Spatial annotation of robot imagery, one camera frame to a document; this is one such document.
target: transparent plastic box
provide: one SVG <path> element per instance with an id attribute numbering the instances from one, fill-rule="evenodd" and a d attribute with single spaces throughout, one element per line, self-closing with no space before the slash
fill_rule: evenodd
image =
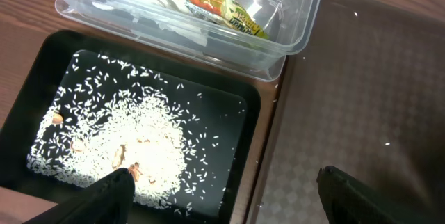
<path id="1" fill-rule="evenodd" d="M 286 55 L 297 54 L 307 44 L 320 0 L 237 1 L 268 40 L 141 0 L 56 0 L 56 10 L 122 37 L 272 81 L 280 75 Z"/>

